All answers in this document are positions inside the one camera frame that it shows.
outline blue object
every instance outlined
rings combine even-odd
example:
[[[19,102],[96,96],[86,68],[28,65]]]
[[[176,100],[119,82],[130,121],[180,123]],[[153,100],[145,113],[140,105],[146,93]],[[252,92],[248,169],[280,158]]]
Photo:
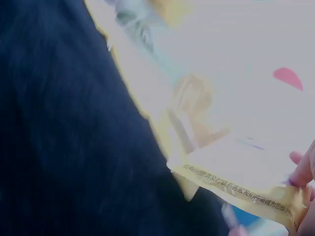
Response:
[[[247,213],[235,206],[233,206],[234,213],[241,225],[248,227],[252,223],[256,222],[260,219],[260,217]]]

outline yellow packaging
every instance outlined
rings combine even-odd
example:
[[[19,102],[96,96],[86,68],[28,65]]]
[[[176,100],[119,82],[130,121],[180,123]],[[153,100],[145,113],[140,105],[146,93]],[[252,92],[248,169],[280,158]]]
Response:
[[[213,150],[229,150],[235,139],[230,128],[215,131],[207,122],[213,97],[208,80],[187,75],[173,91],[166,76],[134,48],[116,24],[114,11],[104,1],[85,0],[85,4],[96,28],[107,38],[129,93],[140,113],[149,120],[186,199],[189,201],[201,186],[244,211],[283,224],[295,235],[309,208],[309,189],[255,182],[245,171],[242,179],[242,170],[254,170],[253,163],[247,166],[240,161],[241,168],[230,171],[228,166],[236,165],[238,157],[229,156],[225,161],[223,153]],[[216,149],[218,144],[226,147]]]

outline pink circle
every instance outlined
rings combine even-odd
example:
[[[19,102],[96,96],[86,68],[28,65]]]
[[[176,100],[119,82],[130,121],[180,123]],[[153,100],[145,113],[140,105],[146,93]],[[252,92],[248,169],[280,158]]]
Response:
[[[294,71],[290,70],[289,68],[279,68],[274,71],[274,78],[287,83],[296,89],[303,91],[303,85],[300,78],[294,73]]]

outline hand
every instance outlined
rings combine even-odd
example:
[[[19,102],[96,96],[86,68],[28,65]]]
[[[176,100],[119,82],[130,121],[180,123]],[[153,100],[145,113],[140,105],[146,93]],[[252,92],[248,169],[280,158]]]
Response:
[[[310,146],[305,155],[299,152],[290,153],[290,159],[297,164],[296,169],[290,175],[289,181],[293,186],[305,187],[315,177],[315,141]],[[315,190],[311,194],[311,206],[306,214],[303,222],[301,223],[297,236],[312,236],[315,235]]]
[[[248,236],[248,233],[246,232],[244,227],[240,226],[231,230],[228,233],[228,236]]]

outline hair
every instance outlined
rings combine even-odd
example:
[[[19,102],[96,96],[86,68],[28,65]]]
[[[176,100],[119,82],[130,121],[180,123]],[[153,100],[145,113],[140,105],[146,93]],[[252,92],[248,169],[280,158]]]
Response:
[[[0,3],[0,235],[227,235],[187,202],[81,0]]]

